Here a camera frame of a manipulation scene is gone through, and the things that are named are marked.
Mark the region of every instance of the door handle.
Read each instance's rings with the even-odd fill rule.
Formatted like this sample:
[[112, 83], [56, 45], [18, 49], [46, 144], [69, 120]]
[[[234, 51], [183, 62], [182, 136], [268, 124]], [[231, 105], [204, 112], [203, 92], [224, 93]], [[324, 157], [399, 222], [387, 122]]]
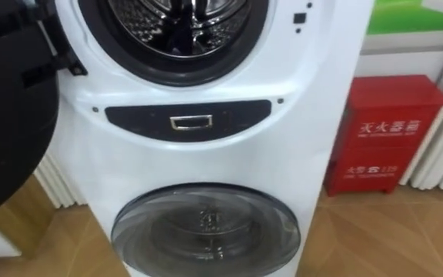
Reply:
[[213, 127], [213, 115], [171, 116], [170, 125], [175, 131], [194, 131]]

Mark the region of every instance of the red box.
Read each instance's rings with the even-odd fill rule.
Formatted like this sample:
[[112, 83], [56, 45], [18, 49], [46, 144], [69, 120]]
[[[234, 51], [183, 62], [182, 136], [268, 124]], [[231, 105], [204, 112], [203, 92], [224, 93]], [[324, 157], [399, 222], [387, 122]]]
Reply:
[[414, 148], [346, 149], [330, 164], [325, 180], [329, 196], [338, 192], [382, 190], [390, 193], [398, 184]]
[[392, 192], [442, 106], [442, 92], [424, 75], [356, 78], [325, 179], [328, 194]]
[[442, 106], [442, 92], [424, 75], [356, 78], [340, 147], [418, 147]]

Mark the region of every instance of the twin tub washing machine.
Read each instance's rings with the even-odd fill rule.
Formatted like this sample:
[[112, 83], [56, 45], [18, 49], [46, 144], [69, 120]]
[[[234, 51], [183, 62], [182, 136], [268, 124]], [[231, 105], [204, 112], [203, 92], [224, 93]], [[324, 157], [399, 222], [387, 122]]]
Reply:
[[132, 277], [290, 277], [373, 2], [1, 0], [0, 35], [37, 23], [49, 153]]

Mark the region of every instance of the stainless steel drum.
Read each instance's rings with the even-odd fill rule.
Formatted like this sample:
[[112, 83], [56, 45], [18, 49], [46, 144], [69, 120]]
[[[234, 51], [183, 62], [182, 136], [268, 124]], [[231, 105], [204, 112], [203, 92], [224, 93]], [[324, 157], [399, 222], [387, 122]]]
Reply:
[[199, 58], [241, 34], [250, 0], [108, 0], [126, 32], [171, 58]]

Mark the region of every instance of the black door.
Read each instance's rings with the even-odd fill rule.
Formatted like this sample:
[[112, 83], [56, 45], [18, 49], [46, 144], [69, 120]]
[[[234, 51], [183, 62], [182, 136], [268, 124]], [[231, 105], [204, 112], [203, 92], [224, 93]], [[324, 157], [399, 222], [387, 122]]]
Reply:
[[287, 264], [300, 232], [280, 201], [236, 185], [197, 183], [127, 204], [112, 229], [122, 260], [151, 277], [256, 277]]
[[119, 65], [163, 85], [228, 74], [250, 54], [268, 0], [78, 0], [101, 47]]
[[60, 61], [37, 23], [47, 15], [0, 0], [0, 205], [34, 171], [55, 128]]

